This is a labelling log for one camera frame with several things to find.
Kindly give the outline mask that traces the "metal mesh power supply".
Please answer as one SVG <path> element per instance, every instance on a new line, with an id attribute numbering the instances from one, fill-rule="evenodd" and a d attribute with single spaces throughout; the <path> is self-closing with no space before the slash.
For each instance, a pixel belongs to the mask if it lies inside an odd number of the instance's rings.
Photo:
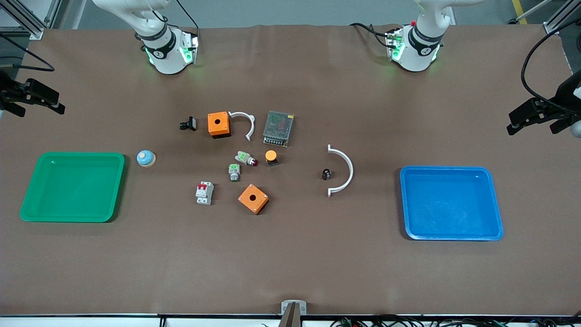
<path id="1" fill-rule="evenodd" d="M 293 121 L 294 114 L 270 110 L 264 126 L 263 143 L 288 147 Z"/>

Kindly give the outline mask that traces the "green plastic tray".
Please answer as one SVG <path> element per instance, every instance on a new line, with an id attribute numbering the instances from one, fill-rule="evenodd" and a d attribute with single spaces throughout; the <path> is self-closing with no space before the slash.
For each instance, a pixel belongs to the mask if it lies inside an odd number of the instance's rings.
<path id="1" fill-rule="evenodd" d="M 20 218 L 27 222 L 110 221 L 124 166 L 120 153 L 44 153 L 31 176 Z"/>

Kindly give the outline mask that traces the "large white curved clip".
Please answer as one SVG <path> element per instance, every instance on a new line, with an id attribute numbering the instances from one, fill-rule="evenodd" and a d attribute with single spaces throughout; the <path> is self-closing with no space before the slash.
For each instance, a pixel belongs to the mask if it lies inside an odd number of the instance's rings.
<path id="1" fill-rule="evenodd" d="M 328 198 L 330 198 L 333 194 L 340 192 L 340 191 L 344 190 L 345 188 L 347 188 L 347 186 L 351 183 L 353 176 L 354 176 L 354 166 L 353 166 L 353 162 L 351 161 L 351 159 L 349 158 L 348 155 L 346 155 L 345 153 L 343 153 L 342 151 L 340 151 L 338 149 L 334 149 L 330 144 L 327 145 L 326 151 L 327 151 L 327 153 L 335 154 L 335 155 L 338 155 L 339 157 L 341 157 L 346 162 L 346 165 L 349 168 L 349 176 L 348 176 L 346 182 L 344 182 L 344 184 L 342 184 L 336 188 L 328 188 L 327 189 L 326 195 Z"/>

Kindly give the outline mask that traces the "blue plastic tray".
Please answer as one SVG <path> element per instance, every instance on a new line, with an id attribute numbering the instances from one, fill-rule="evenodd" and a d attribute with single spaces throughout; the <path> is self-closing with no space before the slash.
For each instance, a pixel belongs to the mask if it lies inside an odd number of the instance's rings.
<path id="1" fill-rule="evenodd" d="M 501 240 L 502 217 L 491 173 L 479 166 L 400 170 L 404 228 L 413 240 Z"/>

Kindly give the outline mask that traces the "orange button box upright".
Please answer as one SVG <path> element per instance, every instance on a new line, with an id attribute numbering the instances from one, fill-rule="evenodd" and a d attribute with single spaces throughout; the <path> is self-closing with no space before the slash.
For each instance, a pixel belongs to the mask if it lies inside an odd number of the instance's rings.
<path id="1" fill-rule="evenodd" d="M 226 111 L 208 114 L 207 130 L 213 139 L 231 137 L 230 114 Z"/>

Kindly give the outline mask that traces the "brown table mat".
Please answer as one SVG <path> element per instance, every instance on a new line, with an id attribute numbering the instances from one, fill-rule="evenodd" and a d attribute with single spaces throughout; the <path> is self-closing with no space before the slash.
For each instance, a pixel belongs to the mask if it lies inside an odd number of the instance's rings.
<path id="1" fill-rule="evenodd" d="M 354 27 L 208 29 L 198 65 L 164 76 L 129 30 L 46 31 L 29 48 L 55 71 L 18 77 L 56 89 L 66 113 L 0 118 L 0 314 L 270 314 L 286 299 L 313 314 L 581 311 L 581 139 L 549 124 L 506 132 L 529 98 L 521 66 L 544 35 L 452 26 L 436 62 L 408 73 Z M 294 114 L 286 148 L 263 143 L 270 110 Z M 243 117 L 230 118 L 231 137 L 211 138 L 207 115 L 222 111 L 255 116 L 251 142 Z M 180 130 L 189 116 L 195 132 Z M 354 166 L 330 198 L 349 168 L 328 144 Z M 154 165 L 136 162 L 141 150 Z M 125 157 L 110 221 L 20 218 L 47 152 Z M 411 240 L 408 165 L 489 170 L 503 238 Z M 201 181 L 214 184 L 211 205 L 197 204 Z M 238 201 L 249 184 L 270 197 L 259 215 Z"/>

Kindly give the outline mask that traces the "small white curved clip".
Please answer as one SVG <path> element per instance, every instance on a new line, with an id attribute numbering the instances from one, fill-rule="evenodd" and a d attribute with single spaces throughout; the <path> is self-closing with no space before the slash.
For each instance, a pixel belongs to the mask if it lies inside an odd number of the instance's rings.
<path id="1" fill-rule="evenodd" d="M 243 118 L 246 118 L 247 120 L 249 120 L 251 127 L 250 127 L 249 132 L 245 135 L 245 138 L 247 139 L 247 141 L 251 142 L 251 137 L 252 137 L 253 133 L 255 132 L 255 120 L 256 120 L 255 116 L 252 114 L 247 114 L 245 112 L 230 112 L 229 111 L 227 113 L 231 118 L 243 117 Z"/>

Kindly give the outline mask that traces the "orange button box tilted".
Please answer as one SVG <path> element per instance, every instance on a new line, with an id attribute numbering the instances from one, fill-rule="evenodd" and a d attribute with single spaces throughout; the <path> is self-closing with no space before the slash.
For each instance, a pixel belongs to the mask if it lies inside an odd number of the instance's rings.
<path id="1" fill-rule="evenodd" d="M 255 215 L 259 215 L 269 203 L 270 197 L 254 184 L 249 184 L 239 195 L 238 201 Z"/>

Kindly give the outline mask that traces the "white red circuit breaker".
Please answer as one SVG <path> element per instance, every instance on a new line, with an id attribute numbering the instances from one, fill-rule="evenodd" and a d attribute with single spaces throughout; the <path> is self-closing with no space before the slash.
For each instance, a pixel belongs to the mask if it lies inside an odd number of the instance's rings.
<path id="1" fill-rule="evenodd" d="M 196 188 L 196 203 L 200 205 L 211 205 L 213 190 L 214 184 L 207 181 L 201 181 Z"/>

